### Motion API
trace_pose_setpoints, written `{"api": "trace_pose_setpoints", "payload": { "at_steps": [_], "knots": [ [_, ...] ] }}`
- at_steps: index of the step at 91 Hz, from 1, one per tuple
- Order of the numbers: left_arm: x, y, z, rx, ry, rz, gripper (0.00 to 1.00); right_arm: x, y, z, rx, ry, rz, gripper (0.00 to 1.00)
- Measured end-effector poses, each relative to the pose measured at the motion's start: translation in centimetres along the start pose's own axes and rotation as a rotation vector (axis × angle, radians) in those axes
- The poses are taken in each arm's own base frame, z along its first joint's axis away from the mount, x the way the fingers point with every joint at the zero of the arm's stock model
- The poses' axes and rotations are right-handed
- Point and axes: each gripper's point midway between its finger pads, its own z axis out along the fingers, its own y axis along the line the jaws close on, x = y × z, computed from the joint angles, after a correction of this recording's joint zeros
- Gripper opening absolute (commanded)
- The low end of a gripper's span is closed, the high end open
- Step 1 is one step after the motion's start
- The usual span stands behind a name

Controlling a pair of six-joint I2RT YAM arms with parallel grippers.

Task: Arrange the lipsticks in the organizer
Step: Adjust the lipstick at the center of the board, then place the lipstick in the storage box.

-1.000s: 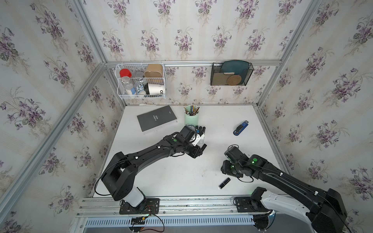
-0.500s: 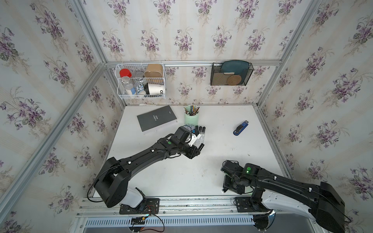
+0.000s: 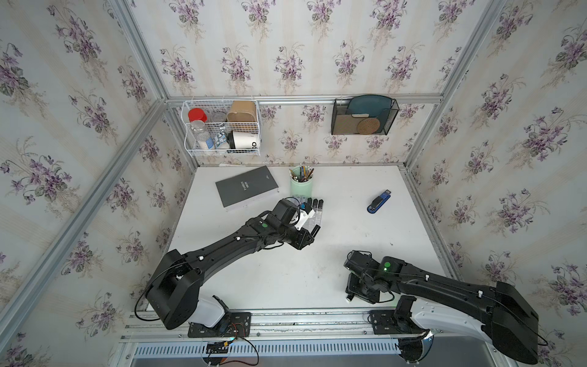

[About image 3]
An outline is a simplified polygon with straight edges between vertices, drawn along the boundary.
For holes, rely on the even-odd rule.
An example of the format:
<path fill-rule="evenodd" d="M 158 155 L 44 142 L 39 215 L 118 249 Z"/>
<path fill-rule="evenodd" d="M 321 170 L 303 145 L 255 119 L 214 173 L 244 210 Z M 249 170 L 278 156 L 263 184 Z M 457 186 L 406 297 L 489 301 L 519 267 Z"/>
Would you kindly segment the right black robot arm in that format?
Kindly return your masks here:
<path fill-rule="evenodd" d="M 390 309 L 371 310 L 368 322 L 374 334 L 398 337 L 406 362 L 420 362 L 430 351 L 434 331 L 440 330 L 490 343 L 517 362 L 539 361 L 539 316 L 511 284 L 457 281 L 398 258 L 376 261 L 363 251 L 351 251 L 344 266 L 350 272 L 349 301 L 379 304 L 383 294 L 397 300 Z"/>

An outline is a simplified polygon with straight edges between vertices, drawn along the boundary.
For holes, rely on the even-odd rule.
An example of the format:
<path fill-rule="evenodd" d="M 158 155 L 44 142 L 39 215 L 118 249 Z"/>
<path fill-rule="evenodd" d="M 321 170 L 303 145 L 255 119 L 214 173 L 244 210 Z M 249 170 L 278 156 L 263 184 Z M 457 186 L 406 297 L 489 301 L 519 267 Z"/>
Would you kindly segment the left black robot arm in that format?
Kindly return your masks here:
<path fill-rule="evenodd" d="M 314 242 L 319 231 L 319 225 L 311 230 L 298 229 L 264 212 L 212 245 L 185 254 L 176 249 L 166 253 L 148 281 L 144 297 L 157 319 L 166 329 L 173 330 L 194 314 L 200 288 L 217 272 L 275 243 L 304 249 Z"/>

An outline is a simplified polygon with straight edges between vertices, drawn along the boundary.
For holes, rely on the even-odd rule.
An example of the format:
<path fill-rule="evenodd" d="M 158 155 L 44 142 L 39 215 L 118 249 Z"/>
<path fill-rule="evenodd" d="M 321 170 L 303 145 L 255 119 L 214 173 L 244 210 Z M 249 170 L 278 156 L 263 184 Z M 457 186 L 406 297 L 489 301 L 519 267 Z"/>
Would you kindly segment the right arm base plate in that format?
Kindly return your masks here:
<path fill-rule="evenodd" d="M 430 331 L 415 324 L 407 312 L 396 309 L 370 310 L 368 322 L 371 324 L 374 335 L 426 336 Z"/>

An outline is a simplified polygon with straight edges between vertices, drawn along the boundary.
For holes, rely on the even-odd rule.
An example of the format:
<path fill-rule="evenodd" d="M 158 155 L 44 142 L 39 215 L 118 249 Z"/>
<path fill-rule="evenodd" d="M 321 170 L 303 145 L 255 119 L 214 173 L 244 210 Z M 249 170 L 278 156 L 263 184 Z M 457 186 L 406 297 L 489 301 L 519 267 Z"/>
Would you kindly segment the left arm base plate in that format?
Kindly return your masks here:
<path fill-rule="evenodd" d="M 252 314 L 250 312 L 229 312 L 214 327 L 189 323 L 189 338 L 206 337 L 249 337 Z"/>

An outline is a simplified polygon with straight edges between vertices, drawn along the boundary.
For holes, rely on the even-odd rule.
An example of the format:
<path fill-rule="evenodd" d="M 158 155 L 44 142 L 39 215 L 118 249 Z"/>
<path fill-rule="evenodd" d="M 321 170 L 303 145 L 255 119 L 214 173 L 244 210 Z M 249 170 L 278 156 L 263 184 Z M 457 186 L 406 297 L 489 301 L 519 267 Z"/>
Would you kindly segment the clear acrylic lipstick organizer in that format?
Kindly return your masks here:
<path fill-rule="evenodd" d="M 297 224 L 295 225 L 297 229 L 305 228 L 309 232 L 313 231 L 314 226 L 320 225 L 322 222 L 323 211 L 307 211 L 307 204 L 300 205 L 300 215 L 297 219 Z"/>

